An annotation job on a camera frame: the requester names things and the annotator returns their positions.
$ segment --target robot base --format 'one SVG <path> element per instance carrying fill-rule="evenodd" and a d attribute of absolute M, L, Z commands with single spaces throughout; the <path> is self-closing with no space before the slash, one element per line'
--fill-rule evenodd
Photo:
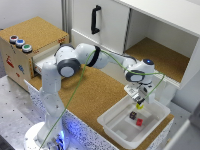
<path fill-rule="evenodd" d="M 32 126 L 25 134 L 24 138 L 24 150 L 39 150 L 39 143 L 35 140 L 37 133 L 40 131 L 44 122 L 40 122 Z M 68 147 L 69 139 L 65 138 L 65 146 Z"/>

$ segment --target door handle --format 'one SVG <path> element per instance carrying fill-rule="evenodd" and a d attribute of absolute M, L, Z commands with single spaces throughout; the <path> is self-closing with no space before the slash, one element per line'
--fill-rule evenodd
<path fill-rule="evenodd" d="M 96 8 L 92 10 L 92 25 L 91 25 L 92 34 L 100 32 L 100 30 L 96 28 L 96 16 L 97 16 L 96 12 L 99 10 L 101 10 L 101 7 L 98 5 L 96 5 Z"/>

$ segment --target cable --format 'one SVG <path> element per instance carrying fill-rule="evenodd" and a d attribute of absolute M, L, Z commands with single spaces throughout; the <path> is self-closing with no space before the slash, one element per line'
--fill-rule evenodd
<path fill-rule="evenodd" d="M 92 53 L 90 53 L 90 55 L 88 56 L 88 58 L 87 58 L 87 60 L 86 60 L 86 62 L 85 62 L 85 65 L 84 65 L 84 67 L 83 67 L 83 71 L 82 71 L 82 73 L 81 73 L 81 77 L 80 77 L 80 79 L 79 79 L 79 81 L 78 81 L 78 84 L 77 84 L 77 86 L 76 86 L 74 92 L 72 93 L 72 95 L 71 95 L 71 97 L 70 97 L 70 99 L 69 99 L 69 101 L 68 101 L 68 103 L 67 103 L 65 109 L 63 110 L 62 114 L 60 115 L 60 117 L 58 118 L 58 120 L 55 122 L 55 124 L 53 125 L 53 127 L 51 128 L 51 130 L 49 131 L 49 133 L 47 134 L 47 136 L 46 136 L 46 138 L 44 139 L 44 141 L 43 141 L 42 145 L 40 146 L 39 150 L 43 147 L 43 145 L 44 145 L 44 143 L 46 142 L 47 138 L 49 137 L 50 133 L 52 132 L 52 130 L 54 129 L 54 127 L 56 126 L 56 124 L 60 121 L 60 119 L 62 118 L 62 116 L 63 116 L 64 113 L 66 112 L 66 110 L 67 110 L 67 108 L 68 108 L 70 102 L 72 101 L 72 99 L 73 99 L 73 97 L 74 97 L 74 95 L 75 95 L 75 93 L 76 93 L 76 91 L 77 91 L 77 89 L 78 89 L 78 87 L 79 87 L 79 85 L 80 85 L 80 83 L 81 83 L 81 80 L 82 80 L 82 78 L 83 78 L 83 74 L 84 74 L 84 72 L 85 72 L 85 67 L 87 66 L 88 60 L 90 59 L 91 55 L 92 55 L 95 51 L 96 51 L 96 50 L 94 50 L 94 51 L 93 51 Z M 107 52 L 104 51 L 104 50 L 101 50 L 101 51 L 102 51 L 103 53 L 105 53 L 106 55 L 108 55 L 109 57 L 111 57 L 113 60 L 115 60 L 115 61 L 117 62 L 117 64 L 118 64 L 121 68 L 127 70 L 127 69 L 126 69 L 124 66 L 122 66 L 112 55 L 110 55 L 109 53 L 107 53 Z M 135 72 L 132 72 L 132 71 L 129 71 L 129 70 L 127 70 L 127 71 L 130 72 L 130 73 L 133 73 L 133 74 L 137 74 L 137 75 L 153 75 L 153 74 L 162 74 L 162 75 L 163 75 L 163 77 L 162 77 L 162 79 L 160 80 L 160 82 L 159 82 L 159 83 L 155 86 L 155 88 L 145 97 L 145 99 L 160 85 L 160 83 L 163 81 L 163 79 L 164 79 L 164 77 L 165 77 L 165 75 L 164 75 L 163 73 L 161 73 L 161 72 L 158 72 L 158 73 L 146 73 L 146 74 L 145 74 L 145 73 L 135 73 Z"/>

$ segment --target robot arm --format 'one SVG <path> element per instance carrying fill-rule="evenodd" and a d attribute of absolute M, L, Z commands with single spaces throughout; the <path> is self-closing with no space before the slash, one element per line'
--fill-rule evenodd
<path fill-rule="evenodd" d="M 91 55 L 88 60 L 87 65 L 97 69 L 104 68 L 108 63 L 117 64 L 114 60 L 116 59 L 122 66 L 127 70 L 141 73 L 141 75 L 133 74 L 124 69 L 124 76 L 129 82 L 136 82 L 139 84 L 139 93 L 142 94 L 135 97 L 135 100 L 138 102 L 143 102 L 144 97 L 152 91 L 154 85 L 152 84 L 153 75 L 144 75 L 154 72 L 154 63 L 149 59 L 143 59 L 141 62 L 138 62 L 133 57 L 121 56 L 112 52 L 107 52 L 108 54 L 102 52 L 99 47 L 92 46 L 88 44 L 79 44 L 76 49 L 72 46 L 61 46 L 61 48 L 55 54 L 56 64 L 58 73 L 63 77 L 73 76 L 79 69 L 81 64 L 85 64 L 88 56 L 96 50 L 95 53 Z M 146 101 L 152 103 L 154 101 L 155 94 L 152 93 Z"/>

